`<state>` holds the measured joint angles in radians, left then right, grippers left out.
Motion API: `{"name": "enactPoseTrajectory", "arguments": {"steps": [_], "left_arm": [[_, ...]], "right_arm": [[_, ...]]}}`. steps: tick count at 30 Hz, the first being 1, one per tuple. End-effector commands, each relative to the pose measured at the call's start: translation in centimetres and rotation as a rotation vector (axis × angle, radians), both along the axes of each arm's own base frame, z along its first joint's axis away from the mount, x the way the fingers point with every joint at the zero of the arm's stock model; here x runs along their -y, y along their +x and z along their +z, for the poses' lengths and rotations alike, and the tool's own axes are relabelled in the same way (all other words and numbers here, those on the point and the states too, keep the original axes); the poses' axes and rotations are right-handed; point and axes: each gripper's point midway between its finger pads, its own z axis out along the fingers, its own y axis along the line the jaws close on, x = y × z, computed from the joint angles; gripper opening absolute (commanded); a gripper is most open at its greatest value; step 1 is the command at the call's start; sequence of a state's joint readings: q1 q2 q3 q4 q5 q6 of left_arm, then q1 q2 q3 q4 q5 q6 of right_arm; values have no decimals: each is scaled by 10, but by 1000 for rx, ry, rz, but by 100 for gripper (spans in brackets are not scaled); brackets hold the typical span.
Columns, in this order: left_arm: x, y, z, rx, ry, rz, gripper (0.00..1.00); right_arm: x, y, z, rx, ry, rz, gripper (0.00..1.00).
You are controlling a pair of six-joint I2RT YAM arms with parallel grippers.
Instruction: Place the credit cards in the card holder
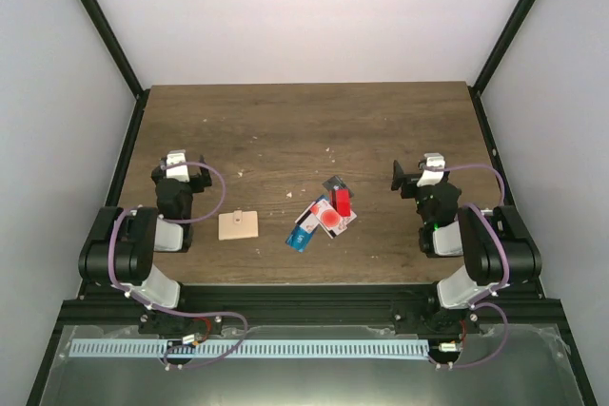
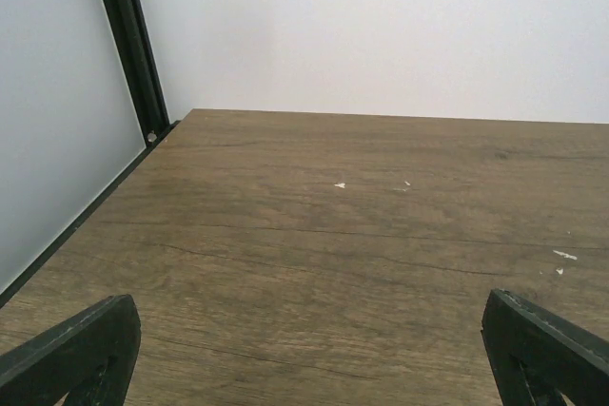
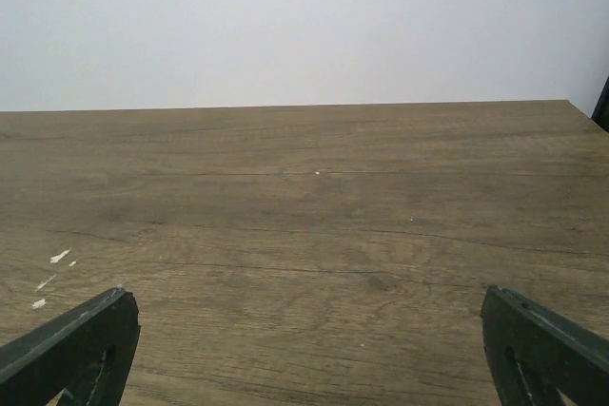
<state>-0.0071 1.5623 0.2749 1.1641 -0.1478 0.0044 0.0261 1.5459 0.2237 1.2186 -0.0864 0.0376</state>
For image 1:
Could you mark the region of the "beige leather card holder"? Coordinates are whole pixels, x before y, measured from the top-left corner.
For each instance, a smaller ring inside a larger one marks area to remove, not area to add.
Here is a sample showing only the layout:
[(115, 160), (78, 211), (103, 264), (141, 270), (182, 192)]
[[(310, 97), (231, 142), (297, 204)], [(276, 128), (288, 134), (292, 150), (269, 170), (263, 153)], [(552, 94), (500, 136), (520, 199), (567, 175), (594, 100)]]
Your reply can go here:
[(232, 241), (252, 239), (259, 236), (258, 213), (235, 210), (218, 215), (218, 239)]

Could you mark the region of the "red card black stripe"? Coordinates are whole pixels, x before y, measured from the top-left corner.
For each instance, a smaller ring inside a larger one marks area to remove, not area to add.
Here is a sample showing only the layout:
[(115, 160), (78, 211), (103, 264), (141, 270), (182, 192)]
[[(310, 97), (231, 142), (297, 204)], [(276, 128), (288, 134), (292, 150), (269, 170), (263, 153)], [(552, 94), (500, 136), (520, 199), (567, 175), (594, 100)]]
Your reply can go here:
[(348, 189), (332, 189), (330, 192), (330, 202), (341, 217), (347, 218), (351, 215), (351, 196)]

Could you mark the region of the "white card red circle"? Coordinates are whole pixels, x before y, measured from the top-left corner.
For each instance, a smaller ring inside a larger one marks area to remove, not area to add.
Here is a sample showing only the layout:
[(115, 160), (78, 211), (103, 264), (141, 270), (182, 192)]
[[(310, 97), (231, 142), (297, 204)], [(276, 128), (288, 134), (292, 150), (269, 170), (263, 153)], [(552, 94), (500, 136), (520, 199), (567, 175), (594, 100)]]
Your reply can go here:
[(310, 211), (325, 233), (332, 239), (338, 237), (347, 229), (348, 218), (341, 216), (325, 199), (315, 202)]

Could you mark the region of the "blue VIP card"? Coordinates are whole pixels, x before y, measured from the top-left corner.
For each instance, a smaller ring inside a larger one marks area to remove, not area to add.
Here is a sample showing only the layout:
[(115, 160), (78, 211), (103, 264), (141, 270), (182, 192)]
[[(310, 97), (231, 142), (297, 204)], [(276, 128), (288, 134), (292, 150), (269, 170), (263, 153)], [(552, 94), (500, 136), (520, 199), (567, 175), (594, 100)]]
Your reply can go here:
[(307, 231), (301, 226), (296, 225), (287, 237), (285, 244), (297, 252), (304, 252), (316, 230), (317, 228), (313, 228), (311, 231)]

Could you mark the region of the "white card pink pattern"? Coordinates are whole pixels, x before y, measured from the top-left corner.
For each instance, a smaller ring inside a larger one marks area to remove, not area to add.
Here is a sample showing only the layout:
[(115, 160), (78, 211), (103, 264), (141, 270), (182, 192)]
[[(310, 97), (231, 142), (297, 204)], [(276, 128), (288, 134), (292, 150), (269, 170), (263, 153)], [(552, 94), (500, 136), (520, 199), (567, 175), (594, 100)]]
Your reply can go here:
[(345, 222), (346, 225), (349, 225), (356, 218), (357, 218), (356, 213), (353, 210), (351, 210), (350, 215), (348, 217), (344, 217), (344, 222)]

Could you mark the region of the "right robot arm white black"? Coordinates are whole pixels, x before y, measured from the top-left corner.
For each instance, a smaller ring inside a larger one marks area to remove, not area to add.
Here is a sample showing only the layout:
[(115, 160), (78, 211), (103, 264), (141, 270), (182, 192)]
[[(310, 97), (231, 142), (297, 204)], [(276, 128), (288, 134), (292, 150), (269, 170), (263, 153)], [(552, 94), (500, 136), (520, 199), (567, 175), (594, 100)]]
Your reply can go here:
[(471, 167), (447, 167), (443, 155), (436, 153), (426, 154), (415, 173), (404, 172), (397, 161), (392, 165), (391, 189), (402, 199), (414, 201), (422, 219), (421, 251), (431, 259), (462, 258), (461, 267), (436, 283), (422, 310), (425, 326), (436, 333), (448, 330), (457, 313), (497, 296), (512, 284), (535, 281), (541, 272), (536, 243), (517, 208), (504, 202), (500, 173), (495, 174), (498, 205), (481, 209), (461, 201), (462, 190), (450, 182), (449, 175)]

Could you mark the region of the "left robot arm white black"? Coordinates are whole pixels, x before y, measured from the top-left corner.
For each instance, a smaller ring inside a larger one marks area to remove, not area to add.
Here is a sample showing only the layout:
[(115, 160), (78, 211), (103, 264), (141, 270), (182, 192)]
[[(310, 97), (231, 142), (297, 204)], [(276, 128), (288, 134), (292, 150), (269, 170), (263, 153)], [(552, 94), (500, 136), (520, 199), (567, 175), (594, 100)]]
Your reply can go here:
[(194, 196), (213, 186), (203, 156), (189, 161), (186, 152), (170, 151), (151, 172), (156, 204), (123, 209), (102, 207), (81, 250), (83, 280), (109, 285), (145, 307), (163, 308), (161, 322), (175, 334), (194, 322), (193, 308), (180, 301), (181, 284), (153, 263), (156, 253), (186, 252), (192, 244)]

